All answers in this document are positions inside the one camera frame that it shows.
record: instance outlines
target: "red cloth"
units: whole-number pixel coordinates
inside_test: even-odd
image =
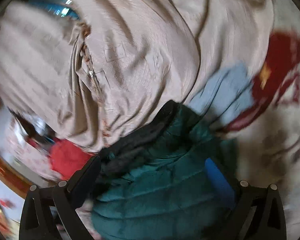
[[[62,175],[63,180],[69,180],[78,170],[81,170],[92,154],[84,152],[68,140],[61,140],[52,146],[50,162],[52,169]]]

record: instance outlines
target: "beige fabric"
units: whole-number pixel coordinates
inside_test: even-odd
[[[72,1],[91,26],[85,41],[64,18],[8,6],[0,96],[89,151],[151,121],[170,99],[187,103],[220,67],[243,61],[254,74],[273,23],[271,0]]]

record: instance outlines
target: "quilted fabric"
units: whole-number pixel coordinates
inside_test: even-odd
[[[138,152],[129,172],[103,177],[108,189],[96,197],[92,211],[103,239],[199,239],[225,217],[227,210],[204,172],[204,161],[214,156],[234,174],[235,141],[221,141],[201,117],[176,105],[173,120],[160,136],[129,150]],[[109,156],[120,158],[111,151]]]

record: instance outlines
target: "gray cloth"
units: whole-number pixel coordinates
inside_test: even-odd
[[[188,107],[218,129],[229,124],[241,112],[253,106],[252,83],[243,63],[217,71]]]

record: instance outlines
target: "dark green jacket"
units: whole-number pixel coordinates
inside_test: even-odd
[[[234,175],[235,142],[215,137],[186,106],[167,104],[173,104],[175,112],[155,139],[129,148],[142,138],[133,137],[137,130],[129,135],[124,153],[108,148],[97,185],[106,190],[95,198],[92,212],[93,225],[104,239],[200,239],[227,213],[204,172],[204,162],[213,156]],[[124,172],[107,169],[125,154],[130,157]]]

